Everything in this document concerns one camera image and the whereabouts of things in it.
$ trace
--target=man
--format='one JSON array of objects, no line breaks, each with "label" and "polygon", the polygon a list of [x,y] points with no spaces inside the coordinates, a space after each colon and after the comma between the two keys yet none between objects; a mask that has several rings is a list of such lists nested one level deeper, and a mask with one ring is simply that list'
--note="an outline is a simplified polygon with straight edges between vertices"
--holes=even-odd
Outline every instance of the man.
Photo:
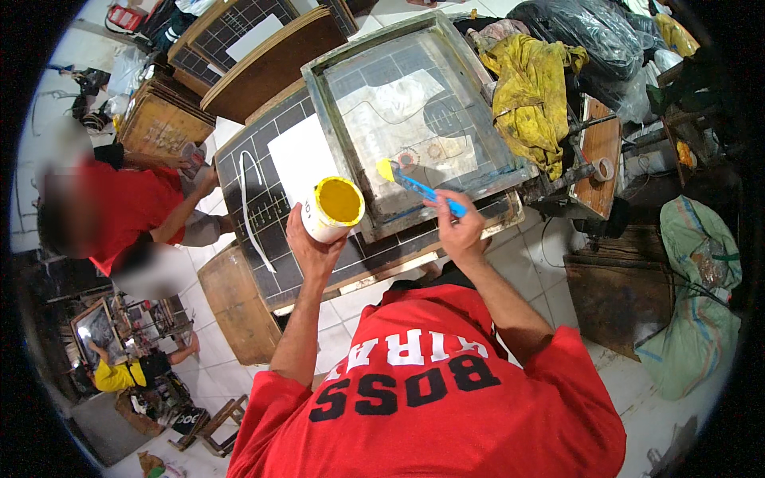
[{"label": "man", "polygon": [[209,216],[195,206],[218,186],[208,165],[190,179],[184,158],[159,158],[114,145],[66,174],[48,174],[37,212],[41,243],[74,258],[88,257],[112,274],[118,256],[151,242],[202,247],[233,231],[228,216]]},{"label": "man", "polygon": [[117,392],[133,386],[154,388],[156,377],[170,371],[171,366],[183,362],[192,353],[199,352],[199,339],[197,334],[192,332],[191,345],[185,349],[176,350],[170,355],[164,352],[153,353],[141,357],[138,362],[119,365],[110,365],[109,354],[92,340],[88,342],[88,347],[100,357],[96,372],[88,373],[93,386],[101,392]]},{"label": "man", "polygon": [[[292,210],[304,282],[256,375],[228,477],[616,476],[626,436],[576,330],[547,324],[487,263],[484,219],[439,190],[441,244],[469,287],[387,291],[316,392],[319,303],[345,239],[315,242]],[[466,208],[454,219],[446,203]],[[519,367],[500,356],[491,324]]]}]

